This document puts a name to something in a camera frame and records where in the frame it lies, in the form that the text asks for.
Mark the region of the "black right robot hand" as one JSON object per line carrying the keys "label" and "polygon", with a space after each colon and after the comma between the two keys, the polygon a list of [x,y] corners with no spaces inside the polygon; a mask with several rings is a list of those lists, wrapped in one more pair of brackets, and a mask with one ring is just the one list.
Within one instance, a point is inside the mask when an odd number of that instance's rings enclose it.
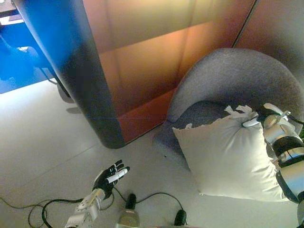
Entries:
{"label": "black right robot hand", "polygon": [[270,115],[278,115],[280,116],[283,111],[279,109],[277,106],[271,103],[265,103],[261,107],[256,110],[256,116],[251,118],[250,120],[242,123],[243,127],[251,127],[257,125],[259,123],[263,123],[264,120]]}

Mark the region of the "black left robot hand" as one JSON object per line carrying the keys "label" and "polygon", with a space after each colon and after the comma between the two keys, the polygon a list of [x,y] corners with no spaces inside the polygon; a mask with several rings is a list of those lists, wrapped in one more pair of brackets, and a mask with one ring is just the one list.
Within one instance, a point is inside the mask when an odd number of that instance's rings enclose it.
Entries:
{"label": "black left robot hand", "polygon": [[115,184],[130,171],[129,166],[125,166],[122,160],[113,163],[109,168],[100,172],[93,183],[93,189],[101,189],[104,193],[103,199],[108,199]]}

